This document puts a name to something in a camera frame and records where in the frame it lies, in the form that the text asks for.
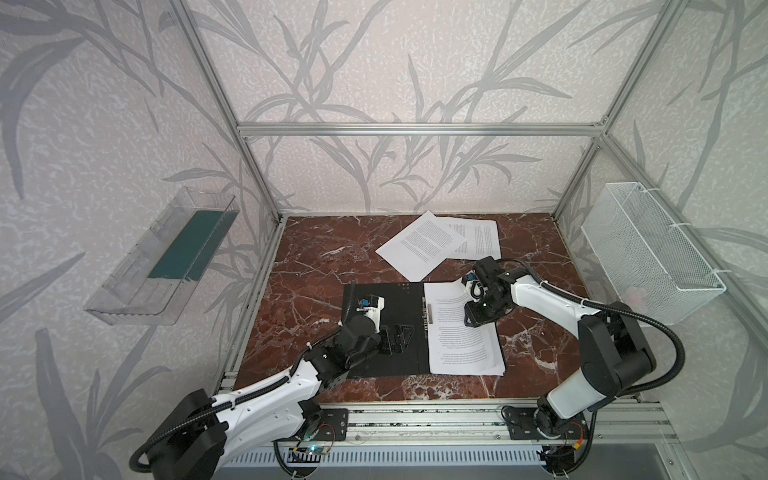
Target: white paper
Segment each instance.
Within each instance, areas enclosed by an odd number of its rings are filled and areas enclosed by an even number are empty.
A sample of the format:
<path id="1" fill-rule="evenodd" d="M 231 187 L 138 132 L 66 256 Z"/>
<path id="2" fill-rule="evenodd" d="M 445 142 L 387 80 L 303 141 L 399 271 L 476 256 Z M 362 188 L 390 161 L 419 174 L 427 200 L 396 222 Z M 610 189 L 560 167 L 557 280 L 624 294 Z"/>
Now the white paper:
<path id="1" fill-rule="evenodd" d="M 462 241 L 462 237 L 447 228 L 442 219 L 427 212 L 376 252 L 408 281 L 420 282 Z"/>
<path id="2" fill-rule="evenodd" d="M 456 250 L 448 254 L 448 258 L 480 260 L 489 255 L 496 260 L 502 258 L 495 221 L 454 217 L 440 217 L 440 219 L 465 240 Z"/>
<path id="3" fill-rule="evenodd" d="M 503 375 L 506 370 L 496 326 L 464 325 L 464 305 L 472 298 L 461 280 L 425 283 L 429 371 L 444 375 Z"/>

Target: wall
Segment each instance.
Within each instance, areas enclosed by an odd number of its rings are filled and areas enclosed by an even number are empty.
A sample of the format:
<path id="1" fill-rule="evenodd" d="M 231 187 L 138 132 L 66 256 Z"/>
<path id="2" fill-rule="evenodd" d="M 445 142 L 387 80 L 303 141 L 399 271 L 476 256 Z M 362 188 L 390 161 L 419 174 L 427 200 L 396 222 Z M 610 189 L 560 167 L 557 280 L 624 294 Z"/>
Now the wall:
<path id="1" fill-rule="evenodd" d="M 0 5 L 0 478 L 127 460 L 210 388 L 273 225 L 164 2 Z M 241 212 L 174 326 L 83 310 L 181 186 Z"/>
<path id="2" fill-rule="evenodd" d="M 690 2 L 611 130 L 764 306 L 766 31 L 768 2 Z M 590 293 L 605 300 L 615 292 L 578 228 L 604 183 L 625 180 L 607 155 L 598 157 L 560 222 Z M 645 396 L 662 401 L 700 478 L 764 478 L 766 352 L 722 298 L 674 330 L 687 348 L 686 366 Z M 664 371 L 671 345 L 646 333 Z"/>
<path id="3" fill-rule="evenodd" d="M 189 1 L 240 122 L 451 123 L 599 121 L 662 3 Z M 296 213 L 552 211 L 586 143 L 251 138 Z"/>

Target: paper sheet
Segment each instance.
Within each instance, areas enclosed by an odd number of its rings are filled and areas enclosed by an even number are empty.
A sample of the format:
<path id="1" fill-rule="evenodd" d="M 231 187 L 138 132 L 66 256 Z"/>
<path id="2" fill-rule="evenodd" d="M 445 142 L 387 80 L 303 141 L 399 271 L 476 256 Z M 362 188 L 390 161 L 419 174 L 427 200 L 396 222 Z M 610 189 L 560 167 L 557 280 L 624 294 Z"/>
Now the paper sheet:
<path id="1" fill-rule="evenodd" d="M 495 221 L 454 217 L 440 217 L 440 219 L 465 240 L 453 253 L 448 254 L 448 258 L 480 260 L 488 255 L 496 260 L 502 258 Z"/>
<path id="2" fill-rule="evenodd" d="M 445 375 L 503 375 L 506 370 L 496 326 L 464 325 L 464 305 L 472 298 L 461 280 L 425 283 L 429 371 Z"/>
<path id="3" fill-rule="evenodd" d="M 411 282 L 420 282 L 462 243 L 462 237 L 427 212 L 376 251 Z"/>

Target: marble tabletop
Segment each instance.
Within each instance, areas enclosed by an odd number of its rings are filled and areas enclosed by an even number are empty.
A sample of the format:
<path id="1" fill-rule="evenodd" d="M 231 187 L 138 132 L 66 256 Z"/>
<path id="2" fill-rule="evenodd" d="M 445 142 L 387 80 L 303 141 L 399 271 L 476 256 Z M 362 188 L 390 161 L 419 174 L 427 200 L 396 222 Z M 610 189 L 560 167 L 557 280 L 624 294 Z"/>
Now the marble tabletop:
<path id="1" fill-rule="evenodd" d="M 417 217 L 290 217 L 248 340 L 236 388 L 287 368 L 306 342 L 336 328 L 344 283 L 407 281 L 376 249 Z M 586 295 L 548 214 L 463 217 L 495 220 L 503 257 L 525 258 L 550 283 Z M 446 260 L 425 281 L 456 280 L 472 264 L 469 260 Z M 538 397 L 579 366 L 577 340 L 531 310 L 515 309 L 498 322 L 497 330 L 507 362 L 503 376 L 349 379 L 324 392 L 319 401 Z"/>

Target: transparent plastic bin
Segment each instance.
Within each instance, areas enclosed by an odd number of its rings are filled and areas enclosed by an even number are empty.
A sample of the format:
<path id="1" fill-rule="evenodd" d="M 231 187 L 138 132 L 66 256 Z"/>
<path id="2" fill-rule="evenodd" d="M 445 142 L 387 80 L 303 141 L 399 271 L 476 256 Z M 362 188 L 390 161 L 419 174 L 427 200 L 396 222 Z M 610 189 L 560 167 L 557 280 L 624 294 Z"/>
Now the transparent plastic bin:
<path id="1" fill-rule="evenodd" d="M 182 187 L 85 310 L 110 325 L 175 324 L 239 212 L 232 194 Z"/>
<path id="2" fill-rule="evenodd" d="M 662 323 L 680 322 L 726 289 L 642 184 L 605 184 L 581 231 L 621 301 Z"/>

